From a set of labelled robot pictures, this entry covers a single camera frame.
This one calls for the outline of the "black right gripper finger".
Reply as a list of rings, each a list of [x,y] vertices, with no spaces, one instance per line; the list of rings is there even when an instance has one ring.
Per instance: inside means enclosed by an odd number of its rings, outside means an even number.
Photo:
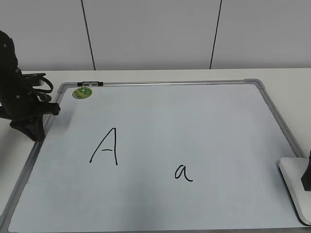
[[[311,154],[309,156],[308,166],[301,177],[301,182],[305,191],[311,191]]]

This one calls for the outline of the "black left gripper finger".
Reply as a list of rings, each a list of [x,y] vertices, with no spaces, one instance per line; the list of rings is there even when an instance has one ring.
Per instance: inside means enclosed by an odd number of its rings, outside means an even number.
[[[28,136],[32,141],[39,142],[45,138],[43,116],[35,116],[24,120],[12,120],[10,126]]]

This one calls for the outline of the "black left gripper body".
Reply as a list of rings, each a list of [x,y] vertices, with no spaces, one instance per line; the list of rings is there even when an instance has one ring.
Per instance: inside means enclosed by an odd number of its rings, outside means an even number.
[[[60,106],[51,103],[53,84],[45,77],[42,86],[31,86],[20,71],[0,70],[0,117],[24,120],[37,116],[58,115]]]

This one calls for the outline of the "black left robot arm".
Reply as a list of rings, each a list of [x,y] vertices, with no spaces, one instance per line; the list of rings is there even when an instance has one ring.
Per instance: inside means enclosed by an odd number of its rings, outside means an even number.
[[[45,73],[22,74],[15,45],[5,32],[0,33],[0,117],[33,141],[45,138],[43,116],[58,115],[60,106],[52,103],[53,84]]]

